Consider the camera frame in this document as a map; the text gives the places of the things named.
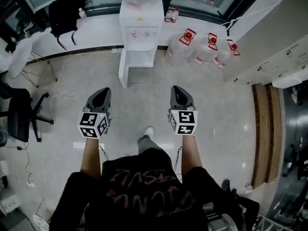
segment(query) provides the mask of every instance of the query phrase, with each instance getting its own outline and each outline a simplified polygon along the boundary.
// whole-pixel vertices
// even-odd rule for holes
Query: plastic bottle
[[[172,23],[176,23],[178,16],[179,16],[179,8],[175,8],[175,11],[173,11],[170,21]]]
[[[218,67],[225,67],[230,62],[234,52],[237,52],[236,49],[236,44],[232,44],[230,46],[225,44],[222,46],[221,50],[217,54],[217,57],[213,60],[214,65]]]
[[[173,13],[173,9],[169,8],[169,10],[168,10],[168,12],[166,13],[166,16],[165,16],[165,22],[170,22],[171,17],[172,17],[172,13]]]
[[[83,22],[87,21],[87,15],[86,15],[85,11],[82,8],[79,8],[79,16],[80,16],[80,19]]]
[[[196,61],[199,64],[208,64],[217,56],[216,38],[203,38],[200,44],[189,58],[190,61]]]
[[[166,51],[166,63],[170,65],[183,64],[192,54],[195,49],[193,40],[196,33],[191,29],[187,29],[183,34],[176,35]]]

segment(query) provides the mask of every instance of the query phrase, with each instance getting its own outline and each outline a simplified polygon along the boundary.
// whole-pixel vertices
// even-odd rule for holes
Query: white cube with markers
[[[196,110],[170,110],[169,122],[177,135],[192,135],[197,127]]]
[[[78,129],[84,138],[99,139],[108,128],[106,113],[81,112]]]

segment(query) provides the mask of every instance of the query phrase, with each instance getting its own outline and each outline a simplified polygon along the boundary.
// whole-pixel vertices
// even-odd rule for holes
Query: person's left arm
[[[50,231],[74,231],[80,223],[84,208],[96,196],[101,178],[98,140],[87,139],[80,172],[68,178],[59,204],[54,211]]]

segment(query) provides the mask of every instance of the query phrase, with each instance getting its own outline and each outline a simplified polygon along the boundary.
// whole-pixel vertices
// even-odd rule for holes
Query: black sleeve
[[[230,194],[226,194],[218,186],[206,169],[202,167],[191,169],[183,178],[183,185],[201,205],[213,202],[214,210],[217,213],[228,214],[235,221],[238,228],[242,227],[241,230],[245,230],[242,209],[231,198]]]
[[[75,231],[97,186],[97,180],[86,173],[71,174],[51,217],[49,230]]]

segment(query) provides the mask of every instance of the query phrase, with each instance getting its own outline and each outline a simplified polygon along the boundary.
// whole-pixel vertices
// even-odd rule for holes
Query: black pants
[[[246,230],[251,231],[254,223],[256,222],[260,204],[251,199],[238,197],[236,202],[246,208],[246,212],[244,213],[245,221],[246,221]]]

